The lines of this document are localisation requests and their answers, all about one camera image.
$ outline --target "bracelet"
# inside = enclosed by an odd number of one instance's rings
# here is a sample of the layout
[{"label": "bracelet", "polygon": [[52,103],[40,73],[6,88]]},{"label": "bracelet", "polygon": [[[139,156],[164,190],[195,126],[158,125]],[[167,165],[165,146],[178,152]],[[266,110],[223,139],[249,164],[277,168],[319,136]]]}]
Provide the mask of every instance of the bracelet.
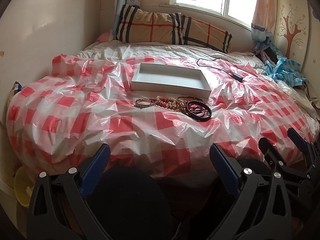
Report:
[{"label": "bracelet", "polygon": [[205,111],[206,109],[204,109],[202,106],[198,106],[198,105],[190,105],[190,107],[188,108],[188,110],[190,112],[192,112],[193,114],[196,114],[197,116],[199,116],[199,114],[202,113],[202,115],[200,117],[204,117],[205,116]]},{"label": "bracelet", "polygon": [[[198,116],[196,114],[194,114],[192,111],[190,111],[190,109],[188,108],[188,106],[190,105],[197,105],[197,106],[201,106],[204,109],[204,114],[202,116]],[[191,117],[192,119],[195,119],[197,121],[201,121],[201,122],[206,122],[208,121],[211,116],[212,116],[212,111],[210,109],[209,106],[207,106],[205,103],[200,102],[200,101],[189,101],[184,109],[185,114],[189,117]],[[207,117],[203,117],[205,115],[205,111],[208,111],[209,116]]]},{"label": "bracelet", "polygon": [[[151,103],[150,104],[140,104],[140,102],[146,102],[147,100],[150,100]],[[150,99],[150,98],[139,98],[136,100],[136,107],[138,108],[147,108],[150,106],[154,106],[156,105],[157,101],[155,101],[154,99]]]},{"label": "bracelet", "polygon": [[203,101],[201,98],[197,98],[197,97],[191,97],[191,96],[188,96],[188,97],[178,97],[177,98],[177,100],[179,101],[179,102],[182,102],[182,103],[187,103],[188,101],[186,101],[186,100],[181,100],[182,98],[186,98],[186,99],[193,99],[193,100],[190,100],[190,101],[194,101],[194,100],[197,100],[197,101]]}]

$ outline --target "white box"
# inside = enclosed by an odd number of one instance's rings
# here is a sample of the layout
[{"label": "white box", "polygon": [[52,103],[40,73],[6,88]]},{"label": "white box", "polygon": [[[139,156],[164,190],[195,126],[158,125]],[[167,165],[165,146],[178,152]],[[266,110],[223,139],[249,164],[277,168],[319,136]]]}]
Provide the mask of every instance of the white box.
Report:
[{"label": "white box", "polygon": [[132,78],[132,90],[209,98],[211,88],[200,69],[141,63]]}]

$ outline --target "wire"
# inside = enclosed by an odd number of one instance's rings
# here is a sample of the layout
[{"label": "wire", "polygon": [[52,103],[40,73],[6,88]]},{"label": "wire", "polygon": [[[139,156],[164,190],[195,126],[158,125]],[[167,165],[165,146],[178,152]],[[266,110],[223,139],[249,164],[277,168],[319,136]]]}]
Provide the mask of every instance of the wire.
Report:
[{"label": "wire", "polygon": [[215,69],[218,69],[218,70],[222,70],[224,73],[227,73],[229,76],[231,76],[231,74],[229,74],[227,71],[225,71],[224,69],[222,69],[222,68],[218,68],[218,67],[212,67],[212,66],[201,66],[201,65],[199,65],[199,60],[206,60],[206,61],[215,61],[215,60],[217,60],[217,58],[216,59],[214,59],[214,60],[209,60],[209,59],[205,59],[205,58],[200,58],[200,59],[198,59],[197,60],[197,65],[199,66],[199,67],[210,67],[210,68],[215,68]]},{"label": "wire", "polygon": [[176,231],[176,233],[174,234],[174,236],[171,238],[171,240],[174,240],[174,239],[177,237],[177,235],[178,235],[178,233],[179,233],[179,231],[180,231],[181,225],[182,225],[182,222],[180,222],[180,224],[179,224],[179,226],[178,226],[178,228],[177,228],[177,231]]},{"label": "wire", "polygon": [[221,60],[223,60],[223,61],[227,61],[227,62],[229,62],[231,65],[233,65],[234,67],[236,67],[237,69],[242,70],[242,71],[244,71],[244,72],[247,72],[248,74],[250,74],[250,75],[252,75],[252,76],[255,76],[255,75],[253,75],[252,73],[250,73],[250,72],[248,72],[248,71],[245,71],[245,70],[237,67],[237,65],[233,64],[232,62],[230,62],[229,60],[227,60],[226,58],[223,58],[223,57],[218,57],[218,58],[215,58],[215,59],[212,59],[212,60],[211,60],[211,59],[200,58],[200,59],[197,60],[197,65],[198,65],[199,67],[210,67],[210,68],[220,69],[220,70],[224,71],[225,73],[227,73],[228,75],[230,75],[228,72],[226,72],[226,71],[223,70],[222,68],[217,68],[217,67],[212,67],[212,66],[201,66],[201,65],[198,64],[199,60],[216,61],[216,60],[218,60],[218,59],[221,59]]}]

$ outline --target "pillow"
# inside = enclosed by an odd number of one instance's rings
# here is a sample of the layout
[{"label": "pillow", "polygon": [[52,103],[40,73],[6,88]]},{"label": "pillow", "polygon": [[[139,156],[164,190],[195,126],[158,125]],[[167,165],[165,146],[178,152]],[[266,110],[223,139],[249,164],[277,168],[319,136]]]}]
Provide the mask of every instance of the pillow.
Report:
[{"label": "pillow", "polygon": [[127,43],[162,42],[183,45],[181,13],[149,13],[124,5],[115,39]]},{"label": "pillow", "polygon": [[183,39],[185,45],[210,48],[223,53],[230,51],[232,35],[209,23],[182,15]]},{"label": "pillow", "polygon": [[12,87],[12,89],[10,90],[10,94],[9,94],[9,97],[8,97],[8,100],[7,100],[7,108],[9,108],[9,105],[10,105],[10,102],[11,102],[13,96],[14,96],[16,93],[20,92],[22,89],[23,89],[23,87],[21,86],[21,84],[20,84],[19,82],[16,81],[16,82],[13,84],[13,87]]},{"label": "pillow", "polygon": [[103,33],[97,38],[96,42],[103,43],[103,42],[110,42],[113,40],[112,30],[109,30],[106,33]]}]

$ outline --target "metal screw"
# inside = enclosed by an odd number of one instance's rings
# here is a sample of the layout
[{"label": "metal screw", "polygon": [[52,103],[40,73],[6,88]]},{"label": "metal screw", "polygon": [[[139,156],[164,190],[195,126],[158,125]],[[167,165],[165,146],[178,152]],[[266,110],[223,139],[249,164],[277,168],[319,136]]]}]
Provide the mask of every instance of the metal screw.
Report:
[{"label": "metal screw", "polygon": [[77,168],[75,168],[75,167],[72,167],[72,168],[69,169],[69,173],[70,174],[74,174],[76,172],[77,172]]},{"label": "metal screw", "polygon": [[45,176],[47,176],[47,173],[46,173],[45,171],[43,171],[43,172],[41,172],[41,173],[39,174],[39,177],[40,177],[40,178],[44,178]]},{"label": "metal screw", "polygon": [[279,172],[275,172],[273,176],[275,176],[277,179],[281,178],[281,174]]},{"label": "metal screw", "polygon": [[252,174],[252,170],[249,169],[249,168],[244,168],[243,171],[244,171],[244,173],[247,174],[247,175]]}]

